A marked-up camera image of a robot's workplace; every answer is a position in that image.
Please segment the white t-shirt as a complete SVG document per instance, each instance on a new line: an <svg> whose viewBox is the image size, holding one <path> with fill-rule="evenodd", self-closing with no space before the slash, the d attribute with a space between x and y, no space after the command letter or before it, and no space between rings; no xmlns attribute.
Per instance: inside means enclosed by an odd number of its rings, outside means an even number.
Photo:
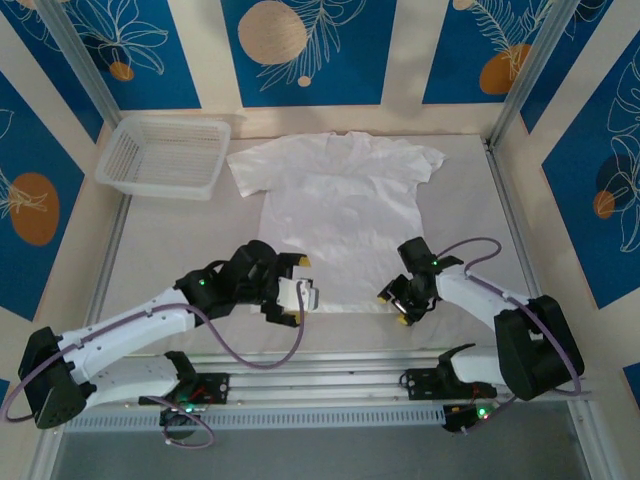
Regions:
<svg viewBox="0 0 640 480"><path fill-rule="evenodd" d="M228 156L239 193L264 193L259 240L311 263L321 313L390 312L378 293L424 234L419 185L441 151L364 132L290 135Z"/></svg>

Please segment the white plastic mesh basket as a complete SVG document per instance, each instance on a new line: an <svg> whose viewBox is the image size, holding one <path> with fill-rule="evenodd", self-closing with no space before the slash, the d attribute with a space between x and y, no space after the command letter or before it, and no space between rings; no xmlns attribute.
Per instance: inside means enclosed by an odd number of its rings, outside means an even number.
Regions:
<svg viewBox="0 0 640 480"><path fill-rule="evenodd" d="M95 180L132 196L208 201L230 140L221 120L132 115L113 131Z"/></svg>

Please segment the aluminium mounting rail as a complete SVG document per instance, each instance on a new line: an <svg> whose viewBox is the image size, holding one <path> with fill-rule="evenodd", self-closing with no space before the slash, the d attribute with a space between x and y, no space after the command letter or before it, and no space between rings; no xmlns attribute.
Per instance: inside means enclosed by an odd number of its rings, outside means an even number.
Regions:
<svg viewBox="0 0 640 480"><path fill-rule="evenodd" d="M363 399L408 398L399 386L410 368L432 368L429 352L370 352L358 354L295 355L274 369L255 369L229 356L189 357L179 351L157 356L129 356L102 367L88 380L75 381L64 361L56 361L39 375L41 386L29 387L28 397L40 429L62 425L85 409L105 403L134 401L149 405L167 400L181 382L201 373L227 373L227 404L285 405Z"/></svg>

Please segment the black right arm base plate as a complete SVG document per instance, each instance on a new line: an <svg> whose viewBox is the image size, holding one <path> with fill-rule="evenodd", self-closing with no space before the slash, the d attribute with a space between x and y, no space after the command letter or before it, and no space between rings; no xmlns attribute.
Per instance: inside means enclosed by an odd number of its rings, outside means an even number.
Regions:
<svg viewBox="0 0 640 480"><path fill-rule="evenodd" d="M475 400L494 399L497 390L482 382L464 383L452 373L437 368L418 368L405 370L399 385L406 389L410 400Z"/></svg>

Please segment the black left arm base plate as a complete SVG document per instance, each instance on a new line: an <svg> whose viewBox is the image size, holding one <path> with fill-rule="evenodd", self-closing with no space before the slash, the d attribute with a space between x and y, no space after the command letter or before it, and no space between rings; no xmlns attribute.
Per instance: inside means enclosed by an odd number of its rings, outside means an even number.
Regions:
<svg viewBox="0 0 640 480"><path fill-rule="evenodd" d="M227 373L201 373L181 381L166 397L184 406L225 405L230 391Z"/></svg>

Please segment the aluminium side rail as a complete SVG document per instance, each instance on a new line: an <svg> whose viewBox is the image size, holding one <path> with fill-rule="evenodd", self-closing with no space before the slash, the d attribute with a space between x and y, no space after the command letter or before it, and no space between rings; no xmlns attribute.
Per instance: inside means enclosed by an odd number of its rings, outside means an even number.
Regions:
<svg viewBox="0 0 640 480"><path fill-rule="evenodd" d="M132 196L123 194L118 203L108 242L82 327L93 327L99 320L124 232Z"/></svg>
<svg viewBox="0 0 640 480"><path fill-rule="evenodd" d="M496 148L488 139L483 140L483 145L502 209L509 226L509 231L513 239L516 254L520 262L521 270L525 278L525 283L529 293L538 296L542 293L542 289L528 248L525 222L522 219L523 211L521 204L515 195L511 179L505 169L505 166L500 160Z"/></svg>

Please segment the aluminium frame post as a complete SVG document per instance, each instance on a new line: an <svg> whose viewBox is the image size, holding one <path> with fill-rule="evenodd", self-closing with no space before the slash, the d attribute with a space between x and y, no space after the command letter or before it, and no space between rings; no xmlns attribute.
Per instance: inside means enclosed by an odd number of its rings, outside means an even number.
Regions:
<svg viewBox="0 0 640 480"><path fill-rule="evenodd" d="M119 107L67 15L63 2L33 0L33 5L40 30L40 33L34 33L33 36L50 51L64 56L84 94L71 93L62 81L57 81L54 77L51 80L89 137L96 143L104 126L113 129L118 125L121 120Z"/></svg>
<svg viewBox="0 0 640 480"><path fill-rule="evenodd" d="M533 132L593 34L607 0L549 0L549 16L507 94L486 146L495 151L514 123Z"/></svg>

